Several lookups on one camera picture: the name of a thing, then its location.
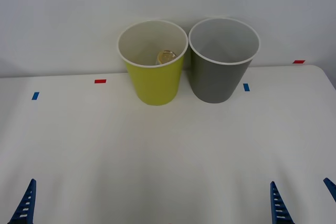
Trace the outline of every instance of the blue robot gripper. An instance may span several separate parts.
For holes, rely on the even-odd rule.
[[[33,224],[36,198],[36,180],[32,179],[8,224]]]
[[[271,183],[271,211],[273,224],[294,224],[274,182]]]

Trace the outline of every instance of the white table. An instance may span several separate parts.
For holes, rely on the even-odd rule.
[[[295,223],[336,222],[336,91],[314,66],[249,68],[221,104],[185,74],[164,106],[126,73],[0,79],[0,115],[3,223],[31,178],[35,224],[271,224],[272,180]]]

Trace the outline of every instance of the red tape marker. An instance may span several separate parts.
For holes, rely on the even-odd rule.
[[[97,79],[95,83],[106,83],[106,79]]]
[[[305,60],[295,60],[293,64],[303,64]]]

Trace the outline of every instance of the white wall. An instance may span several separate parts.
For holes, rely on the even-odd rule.
[[[336,84],[334,0],[0,0],[0,76],[125,71],[115,49],[125,26],[163,18],[188,31],[213,16],[260,33],[254,65],[305,59]]]

